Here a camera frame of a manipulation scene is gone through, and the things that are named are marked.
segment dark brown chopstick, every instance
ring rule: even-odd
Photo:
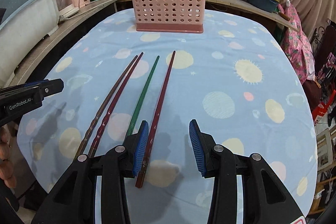
[[[173,51],[173,54],[171,56],[169,67],[168,67],[168,70],[167,70],[167,74],[166,74],[165,80],[163,82],[163,86],[162,86],[162,89],[161,89],[159,100],[157,102],[157,106],[156,106],[156,109],[155,109],[151,129],[150,129],[149,135],[148,135],[148,141],[147,141],[147,145],[146,145],[146,149],[145,149],[145,155],[144,155],[143,160],[142,160],[141,170],[138,174],[138,177],[137,177],[136,183],[135,183],[135,186],[137,188],[141,188],[143,186],[143,182],[145,180],[146,170],[147,170],[147,166],[148,166],[148,163],[149,163],[149,158],[150,158],[151,153],[152,153],[152,147],[153,147],[153,142],[154,142],[154,138],[155,138],[155,133],[156,133],[156,129],[157,129],[159,118],[160,118],[160,113],[161,113],[161,109],[162,109],[162,105],[163,105],[163,100],[165,98],[165,94],[166,94],[166,90],[167,90],[169,75],[170,75],[171,69],[173,67],[174,57],[175,57],[175,51]]]
[[[132,66],[132,64],[135,62],[135,60],[137,59],[137,55],[133,58],[133,60],[129,63],[129,65],[127,66],[127,68],[123,71],[123,73],[120,75],[120,77],[118,78],[118,80],[116,81],[116,83],[114,84],[114,86],[112,87],[112,89],[110,90],[109,94],[106,96],[105,100],[103,101],[103,103],[101,104],[100,108],[98,109],[98,112],[95,116],[95,118],[92,120],[90,127],[88,128],[88,130],[85,133],[85,136],[82,140],[82,142],[80,143],[77,152],[76,152],[76,156],[75,158],[77,158],[79,155],[84,153],[84,150],[86,148],[86,145],[92,135],[92,131],[95,128],[95,126],[97,125],[97,122],[101,116],[101,114],[103,113],[105,107],[107,106],[108,102],[111,100],[112,95],[115,93],[117,87],[119,86],[119,84],[121,83],[122,79],[125,77],[127,71],[130,69],[130,67]]]
[[[134,71],[135,67],[137,66],[137,64],[139,63],[141,57],[143,55],[143,52],[139,55],[139,57],[137,58],[137,60],[135,61],[135,63],[133,64],[132,68],[130,69],[130,71],[128,72],[128,74],[126,75],[124,81],[122,82],[122,84],[120,85],[120,88],[118,89],[117,93],[115,94],[108,110],[107,110],[107,113],[105,114],[105,117],[103,118],[103,121],[100,125],[100,127],[98,128],[97,130],[97,134],[96,134],[96,137],[94,138],[94,140],[92,141],[92,144],[91,144],[91,147],[90,147],[90,150],[89,150],[89,154],[88,154],[88,157],[89,158],[92,158],[95,156],[96,154],[96,151],[97,151],[97,148],[98,148],[98,145],[99,145],[99,142],[100,142],[100,139],[104,133],[104,130],[105,130],[105,127],[110,119],[110,116],[120,98],[120,95],[121,93],[123,92],[128,80],[130,79],[131,75],[132,75],[132,72]]]

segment table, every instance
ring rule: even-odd
[[[96,155],[122,143],[160,55],[136,128],[143,119],[151,124],[176,50],[144,187],[125,181],[132,223],[207,222],[213,179],[202,178],[196,167],[188,132],[193,118],[233,153],[260,153],[307,215],[316,185],[315,130],[302,86],[271,34],[256,22],[212,10],[205,12],[203,34],[136,32],[134,23],[130,9],[95,26],[48,74],[63,79],[64,90],[23,116],[17,142],[41,186],[49,191],[70,165],[105,96],[141,51]],[[99,193],[96,206],[99,219]],[[237,223],[242,210],[239,178]]]

